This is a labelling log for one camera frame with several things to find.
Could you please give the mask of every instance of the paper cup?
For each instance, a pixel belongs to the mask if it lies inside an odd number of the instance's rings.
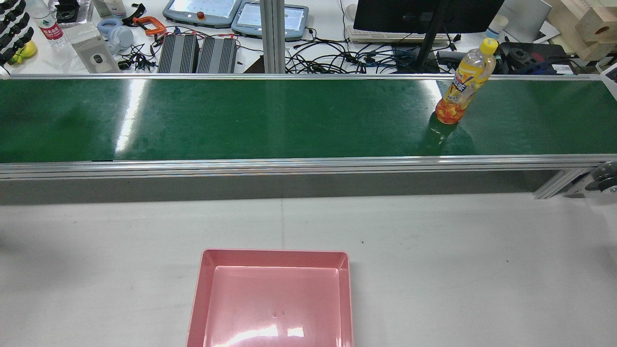
[[[496,15],[484,35],[488,38],[497,39],[499,34],[508,25],[508,19],[500,14]]]

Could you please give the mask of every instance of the orange clamp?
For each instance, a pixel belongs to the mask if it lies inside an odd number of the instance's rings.
[[[165,25],[163,25],[163,23],[161,23],[158,19],[154,17],[133,18],[133,23],[144,28],[147,36],[158,35],[158,34],[162,34],[167,31],[167,28],[165,28]],[[155,28],[154,29],[146,28],[145,24],[149,24],[149,23],[154,24]]]

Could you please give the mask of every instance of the tablet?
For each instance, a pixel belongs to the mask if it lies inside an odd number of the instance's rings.
[[[210,28],[229,28],[241,0],[171,0],[163,16],[172,22]]]
[[[285,5],[285,41],[302,39],[309,16],[308,9],[306,6]],[[262,15],[259,2],[242,0],[231,29],[240,35],[262,37]]]

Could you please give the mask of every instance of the yellow bottle cap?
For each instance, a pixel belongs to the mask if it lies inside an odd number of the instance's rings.
[[[484,41],[482,41],[482,44],[480,44],[480,52],[482,52],[482,54],[492,55],[497,50],[498,46],[499,43],[497,42],[497,40],[494,40],[492,38],[485,38]]]

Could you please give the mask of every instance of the keyboard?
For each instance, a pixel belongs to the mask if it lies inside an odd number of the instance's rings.
[[[345,36],[351,41],[358,43],[422,43],[422,41],[424,41],[424,34],[365,31],[354,29],[353,25],[348,25],[345,27]],[[437,34],[437,36],[435,36],[435,42],[447,43],[448,36],[446,34]]]

